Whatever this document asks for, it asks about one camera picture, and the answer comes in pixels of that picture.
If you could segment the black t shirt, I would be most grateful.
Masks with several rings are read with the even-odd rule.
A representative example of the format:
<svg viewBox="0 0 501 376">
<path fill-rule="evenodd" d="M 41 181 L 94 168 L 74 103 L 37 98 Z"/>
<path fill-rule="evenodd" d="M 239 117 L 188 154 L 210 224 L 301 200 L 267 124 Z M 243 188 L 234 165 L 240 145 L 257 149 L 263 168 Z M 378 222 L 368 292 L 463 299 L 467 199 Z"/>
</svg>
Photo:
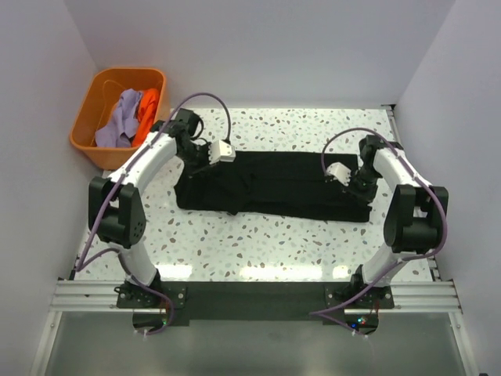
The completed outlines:
<svg viewBox="0 0 501 376">
<path fill-rule="evenodd" d="M 372 208 L 360 204 L 322 167 L 340 162 L 358 167 L 354 154 L 239 151 L 233 162 L 190 175 L 183 169 L 175 184 L 179 208 L 236 215 L 257 212 L 302 219 L 365 223 Z"/>
</svg>

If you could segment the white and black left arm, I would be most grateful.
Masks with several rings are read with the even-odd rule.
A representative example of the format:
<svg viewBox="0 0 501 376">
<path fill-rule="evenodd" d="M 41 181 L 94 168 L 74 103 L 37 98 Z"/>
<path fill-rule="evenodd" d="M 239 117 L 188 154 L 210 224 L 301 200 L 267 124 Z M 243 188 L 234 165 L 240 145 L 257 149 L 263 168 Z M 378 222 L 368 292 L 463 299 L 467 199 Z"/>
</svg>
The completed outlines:
<svg viewBox="0 0 501 376">
<path fill-rule="evenodd" d="M 152 146 L 141 146 L 108 178 L 95 177 L 88 188 L 88 227 L 108 248 L 83 260 L 83 269 L 100 255 L 113 252 L 125 272 L 125 282 L 114 288 L 120 308 L 167 308 L 162 298 L 160 272 L 147 254 L 142 236 L 146 214 L 142 193 L 163 165 L 179 157 L 188 176 L 210 167 L 211 144 L 196 144 L 204 130 L 200 116 L 181 109 L 167 122 Z"/>
</svg>

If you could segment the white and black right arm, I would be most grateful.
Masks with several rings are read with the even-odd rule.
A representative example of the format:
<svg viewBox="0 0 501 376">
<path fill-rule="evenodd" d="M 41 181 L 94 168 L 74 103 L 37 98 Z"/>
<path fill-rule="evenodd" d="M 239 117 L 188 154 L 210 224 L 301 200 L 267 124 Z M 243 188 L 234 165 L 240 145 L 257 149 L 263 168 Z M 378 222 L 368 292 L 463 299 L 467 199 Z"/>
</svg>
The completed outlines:
<svg viewBox="0 0 501 376">
<path fill-rule="evenodd" d="M 398 143 L 366 136 L 359 142 L 359 151 L 362 167 L 351 174 L 347 191 L 368 204 L 376 196 L 379 179 L 392 190 L 383 225 L 383 244 L 357 268 L 349 285 L 339 294 L 347 300 L 345 306 L 365 308 L 408 262 L 423 259 L 443 246 L 449 192 L 420 177 Z"/>
</svg>

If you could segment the orange t shirt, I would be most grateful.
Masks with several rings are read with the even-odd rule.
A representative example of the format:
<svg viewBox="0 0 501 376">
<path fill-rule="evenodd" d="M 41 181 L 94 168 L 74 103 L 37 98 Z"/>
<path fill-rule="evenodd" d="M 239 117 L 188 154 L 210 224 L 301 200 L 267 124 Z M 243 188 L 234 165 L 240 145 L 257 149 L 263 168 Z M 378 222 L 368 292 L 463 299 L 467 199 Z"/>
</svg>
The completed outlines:
<svg viewBox="0 0 501 376">
<path fill-rule="evenodd" d="M 157 113 L 160 101 L 160 92 L 157 89 L 147 89 L 142 92 L 142 98 L 136 111 L 138 128 L 132 140 L 132 147 L 138 147 L 143 144 L 150 133 Z"/>
</svg>

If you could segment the lavender t shirt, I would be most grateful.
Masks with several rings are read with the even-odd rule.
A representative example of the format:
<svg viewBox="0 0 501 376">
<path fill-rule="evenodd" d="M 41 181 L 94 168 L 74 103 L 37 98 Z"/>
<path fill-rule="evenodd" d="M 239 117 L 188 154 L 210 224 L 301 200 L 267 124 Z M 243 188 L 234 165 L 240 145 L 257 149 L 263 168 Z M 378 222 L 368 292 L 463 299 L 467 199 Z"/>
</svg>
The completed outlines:
<svg viewBox="0 0 501 376">
<path fill-rule="evenodd" d="M 109 121 L 97 130 L 95 140 L 97 147 L 130 148 L 132 139 L 138 128 L 136 111 L 142 98 L 142 92 L 127 89 L 121 93 Z"/>
</svg>

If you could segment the orange plastic basket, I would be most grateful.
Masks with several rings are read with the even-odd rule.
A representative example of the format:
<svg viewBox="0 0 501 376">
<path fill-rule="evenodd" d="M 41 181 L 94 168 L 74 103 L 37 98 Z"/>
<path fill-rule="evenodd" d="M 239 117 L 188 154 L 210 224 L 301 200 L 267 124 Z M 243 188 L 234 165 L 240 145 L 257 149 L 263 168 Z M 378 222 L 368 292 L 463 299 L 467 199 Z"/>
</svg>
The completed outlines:
<svg viewBox="0 0 501 376">
<path fill-rule="evenodd" d="M 167 79 L 152 67 L 112 67 L 92 80 L 70 131 L 70 143 L 96 167 L 120 168 L 140 146 L 139 134 L 170 108 Z"/>
</svg>

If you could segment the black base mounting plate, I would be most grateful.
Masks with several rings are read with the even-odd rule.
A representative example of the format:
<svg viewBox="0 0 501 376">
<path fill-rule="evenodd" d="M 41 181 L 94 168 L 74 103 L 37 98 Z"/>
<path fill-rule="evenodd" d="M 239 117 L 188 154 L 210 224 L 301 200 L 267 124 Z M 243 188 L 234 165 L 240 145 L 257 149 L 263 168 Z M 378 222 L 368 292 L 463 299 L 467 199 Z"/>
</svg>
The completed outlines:
<svg viewBox="0 0 501 376">
<path fill-rule="evenodd" d="M 187 327 L 193 320 L 306 321 L 354 295 L 347 282 L 155 281 L 148 290 L 114 288 L 118 309 L 133 312 L 137 330 Z"/>
</svg>

